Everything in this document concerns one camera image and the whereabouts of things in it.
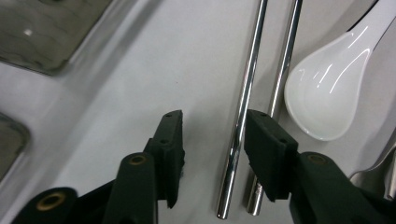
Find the white ceramic spoon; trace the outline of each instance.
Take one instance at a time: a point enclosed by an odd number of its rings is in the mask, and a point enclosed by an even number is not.
[[[310,136],[342,136],[355,116],[367,61],[396,16],[396,0],[379,0],[346,34],[303,59],[285,86],[286,107]]]

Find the white tabletop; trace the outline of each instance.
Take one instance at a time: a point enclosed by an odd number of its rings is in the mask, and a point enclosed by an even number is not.
[[[120,160],[142,151],[161,116],[182,109],[186,164],[173,209],[160,223],[292,223],[288,201],[246,212],[248,159],[242,153],[227,221],[216,217],[258,0],[115,1],[56,77],[0,63],[0,111],[31,132],[0,184],[1,223],[37,193],[71,187],[82,195],[115,178]],[[269,1],[250,108],[266,111],[290,2]],[[305,0],[291,68],[334,40],[373,1]],[[346,175],[368,168],[396,125],[396,23],[376,47],[356,118],[340,139],[320,142],[283,110],[280,123],[300,144],[333,158]]]

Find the metal spoon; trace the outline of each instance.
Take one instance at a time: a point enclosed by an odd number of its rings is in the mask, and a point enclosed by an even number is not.
[[[393,190],[395,186],[395,179],[391,178],[388,185],[385,186],[385,176],[390,166],[394,166],[393,157],[396,149],[396,129],[388,140],[381,155],[375,164],[367,170],[359,171],[350,177],[350,181],[361,189],[365,189],[380,197],[387,194],[388,198],[393,198]]]
[[[310,136],[330,141],[350,127],[367,62],[396,16],[395,0],[379,0],[356,26],[303,59],[285,87],[292,119]]]

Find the spoon bowl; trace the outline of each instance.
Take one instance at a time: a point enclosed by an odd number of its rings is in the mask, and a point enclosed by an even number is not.
[[[303,59],[285,86],[286,107],[308,135],[331,141],[355,117],[364,70],[396,16],[396,1],[379,0],[349,32]]]

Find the silver metal rod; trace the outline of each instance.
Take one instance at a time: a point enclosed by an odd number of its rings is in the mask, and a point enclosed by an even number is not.
[[[280,109],[283,105],[283,90],[285,89],[285,82],[289,74],[291,54],[293,52],[302,4],[303,0],[294,0],[290,9],[288,30],[285,33],[282,56],[277,68],[276,81],[274,84],[273,94],[271,96],[271,103],[268,108],[268,115],[274,120],[279,120]],[[254,176],[247,204],[247,211],[251,215],[258,216],[260,214],[263,194],[264,189],[258,181],[257,176]]]
[[[253,37],[251,39],[250,53],[248,55],[246,70],[244,74],[244,82],[238,104],[238,110],[235,116],[232,140],[230,143],[230,149],[227,154],[227,161],[221,183],[218,206],[218,218],[221,219],[226,219],[228,216],[231,197],[233,194],[233,183],[235,181],[239,152],[241,149],[241,141],[243,132],[245,130],[248,101],[253,85],[253,78],[256,69],[257,57],[259,54],[260,41],[262,39],[262,26],[264,24],[266,6],[267,0],[261,0],[257,10],[257,20],[254,28]]]

